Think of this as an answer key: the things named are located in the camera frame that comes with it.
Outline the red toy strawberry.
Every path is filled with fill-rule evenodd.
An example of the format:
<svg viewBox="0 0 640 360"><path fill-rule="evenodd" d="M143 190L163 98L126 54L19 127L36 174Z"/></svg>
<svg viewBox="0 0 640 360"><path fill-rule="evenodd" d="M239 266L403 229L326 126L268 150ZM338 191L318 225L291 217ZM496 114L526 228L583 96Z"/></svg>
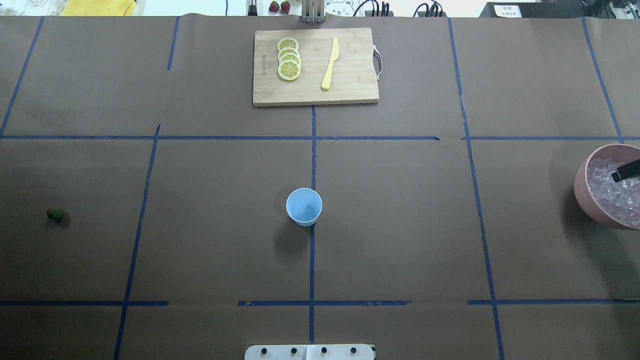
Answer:
<svg viewBox="0 0 640 360"><path fill-rule="evenodd" d="M64 209L60 206L52 206L46 210L46 216L55 223L61 223L64 214Z"/></svg>

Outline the lemon slice top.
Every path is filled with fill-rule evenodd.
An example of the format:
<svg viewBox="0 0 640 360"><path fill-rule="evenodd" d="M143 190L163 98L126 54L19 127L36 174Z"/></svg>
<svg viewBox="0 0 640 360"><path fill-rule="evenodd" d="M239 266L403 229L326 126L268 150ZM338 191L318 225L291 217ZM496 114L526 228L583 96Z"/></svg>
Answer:
<svg viewBox="0 0 640 360"><path fill-rule="evenodd" d="M297 39L291 38L291 37L282 38L277 43L278 51L282 51L283 49L286 49L286 48L292 48L294 50L298 50L299 47L300 47L300 44L298 43Z"/></svg>

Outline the aluminium frame post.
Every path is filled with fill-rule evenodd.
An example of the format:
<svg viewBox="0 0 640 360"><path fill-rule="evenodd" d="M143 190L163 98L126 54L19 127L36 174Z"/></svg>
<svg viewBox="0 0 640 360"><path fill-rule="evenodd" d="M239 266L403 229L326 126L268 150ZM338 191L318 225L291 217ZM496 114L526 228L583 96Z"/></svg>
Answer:
<svg viewBox="0 0 640 360"><path fill-rule="evenodd" d="M322 24L326 20L324 0L301 0L301 22Z"/></svg>

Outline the lemon slice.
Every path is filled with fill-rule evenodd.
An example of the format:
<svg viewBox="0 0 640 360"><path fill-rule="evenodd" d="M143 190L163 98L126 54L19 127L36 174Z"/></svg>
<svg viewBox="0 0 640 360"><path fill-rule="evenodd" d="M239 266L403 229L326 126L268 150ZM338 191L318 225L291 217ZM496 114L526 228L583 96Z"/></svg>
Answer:
<svg viewBox="0 0 640 360"><path fill-rule="evenodd" d="M281 65L287 61L294 62L298 66L301 66L302 64L301 57L294 52L287 52L285 54L282 54L278 59L278 64Z"/></svg>
<svg viewBox="0 0 640 360"><path fill-rule="evenodd" d="M295 60L283 60L278 64L278 77L285 82L294 82L302 72L301 64Z"/></svg>
<svg viewBox="0 0 640 360"><path fill-rule="evenodd" d="M291 38L291 37L282 38L277 43L278 51L282 51L283 49L286 49L286 48L292 48L294 50L298 50L299 47L300 47L300 44L298 43L297 39Z"/></svg>
<svg viewBox="0 0 640 360"><path fill-rule="evenodd" d="M286 60L300 59L300 53L298 52L297 48L284 47L278 51L278 60L282 61L282 57L285 57Z"/></svg>

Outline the bamboo cutting board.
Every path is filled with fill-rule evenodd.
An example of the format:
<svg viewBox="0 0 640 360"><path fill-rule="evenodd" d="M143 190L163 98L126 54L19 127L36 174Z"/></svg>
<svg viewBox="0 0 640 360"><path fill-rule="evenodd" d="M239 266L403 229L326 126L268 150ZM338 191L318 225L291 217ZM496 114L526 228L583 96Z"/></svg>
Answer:
<svg viewBox="0 0 640 360"><path fill-rule="evenodd" d="M301 74L292 82L281 80L277 72L277 44L287 37L298 41L301 57ZM339 40L340 55L330 89L322 91L334 37ZM370 27L257 30L253 68L255 107L376 104L380 100Z"/></svg>

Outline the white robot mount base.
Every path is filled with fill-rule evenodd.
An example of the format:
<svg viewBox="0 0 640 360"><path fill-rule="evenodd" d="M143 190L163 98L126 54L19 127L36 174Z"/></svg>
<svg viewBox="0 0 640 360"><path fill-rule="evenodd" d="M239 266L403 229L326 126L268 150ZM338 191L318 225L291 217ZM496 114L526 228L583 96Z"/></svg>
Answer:
<svg viewBox="0 0 640 360"><path fill-rule="evenodd" d="M245 360L375 360L375 347L364 343L257 344L247 348Z"/></svg>

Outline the lemon slice bottom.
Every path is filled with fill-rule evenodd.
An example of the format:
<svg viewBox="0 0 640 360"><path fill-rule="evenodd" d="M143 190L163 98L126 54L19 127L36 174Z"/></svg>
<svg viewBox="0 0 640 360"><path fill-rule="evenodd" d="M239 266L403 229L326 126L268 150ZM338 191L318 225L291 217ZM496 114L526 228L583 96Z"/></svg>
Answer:
<svg viewBox="0 0 640 360"><path fill-rule="evenodd" d="M302 72L301 64L295 60L283 60L278 64L278 77L285 82L294 82Z"/></svg>

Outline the strawberry on side table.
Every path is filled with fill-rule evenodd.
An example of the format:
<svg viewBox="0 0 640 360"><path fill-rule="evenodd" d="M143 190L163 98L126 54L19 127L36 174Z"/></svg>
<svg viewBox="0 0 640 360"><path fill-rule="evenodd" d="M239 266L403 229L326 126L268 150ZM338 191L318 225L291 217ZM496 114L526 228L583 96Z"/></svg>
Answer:
<svg viewBox="0 0 640 360"><path fill-rule="evenodd" d="M268 12L270 14L278 14L280 9L281 5L276 0L272 0L269 4Z"/></svg>

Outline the light blue plastic cup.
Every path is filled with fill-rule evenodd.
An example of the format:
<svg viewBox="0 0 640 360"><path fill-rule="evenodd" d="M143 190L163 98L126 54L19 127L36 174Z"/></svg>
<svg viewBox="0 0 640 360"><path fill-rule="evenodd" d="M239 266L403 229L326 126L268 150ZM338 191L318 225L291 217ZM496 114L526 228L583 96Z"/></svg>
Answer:
<svg viewBox="0 0 640 360"><path fill-rule="evenodd" d="M285 209L288 216L301 227L311 227L323 210L320 194L308 187L295 189L286 198Z"/></svg>

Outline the yellow cloth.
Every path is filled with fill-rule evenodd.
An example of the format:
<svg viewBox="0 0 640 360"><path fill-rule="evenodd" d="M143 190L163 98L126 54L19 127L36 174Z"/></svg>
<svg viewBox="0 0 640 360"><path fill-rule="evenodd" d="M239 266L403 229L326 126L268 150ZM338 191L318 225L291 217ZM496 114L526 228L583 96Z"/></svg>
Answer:
<svg viewBox="0 0 640 360"><path fill-rule="evenodd" d="M65 17L122 17L133 14L136 0L69 0L61 11Z"/></svg>

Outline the clear ice cubes pile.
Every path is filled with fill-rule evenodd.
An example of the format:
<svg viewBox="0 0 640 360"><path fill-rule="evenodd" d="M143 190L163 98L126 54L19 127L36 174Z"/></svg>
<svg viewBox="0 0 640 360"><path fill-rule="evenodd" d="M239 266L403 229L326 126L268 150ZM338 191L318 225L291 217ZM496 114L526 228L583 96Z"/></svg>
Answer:
<svg viewBox="0 0 640 360"><path fill-rule="evenodd" d="M594 157L586 167L587 184L595 201L612 218L628 227L640 224L640 181L638 177L615 182L612 174L622 162Z"/></svg>

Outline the pink bowl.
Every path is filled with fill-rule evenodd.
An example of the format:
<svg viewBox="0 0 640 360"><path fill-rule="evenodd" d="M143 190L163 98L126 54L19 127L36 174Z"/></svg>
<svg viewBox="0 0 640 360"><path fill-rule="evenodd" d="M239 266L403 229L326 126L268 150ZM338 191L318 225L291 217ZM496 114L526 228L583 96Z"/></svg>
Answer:
<svg viewBox="0 0 640 360"><path fill-rule="evenodd" d="M603 145L597 150L594 150L589 157L581 164L574 178L574 196L582 210L591 219L600 223L606 227L622 229L622 230L638 230L639 227L629 227L623 224L617 219L610 216L605 210L596 202L594 196L587 182L586 167L591 162L592 158L612 158L615 162L622 162L627 164L639 159L640 150L636 146L626 145L621 143L611 143Z"/></svg>

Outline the yellow plastic knife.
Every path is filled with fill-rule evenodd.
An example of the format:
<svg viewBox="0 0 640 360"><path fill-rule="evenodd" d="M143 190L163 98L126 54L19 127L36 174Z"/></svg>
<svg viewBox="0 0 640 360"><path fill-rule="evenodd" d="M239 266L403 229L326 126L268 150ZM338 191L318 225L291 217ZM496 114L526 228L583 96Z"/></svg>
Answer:
<svg viewBox="0 0 640 360"><path fill-rule="evenodd" d="M334 37L331 44L329 60L327 61L327 68L320 84L320 89L322 89L322 91L329 91L332 85L334 65L339 59L340 52L341 49L339 39L337 37Z"/></svg>

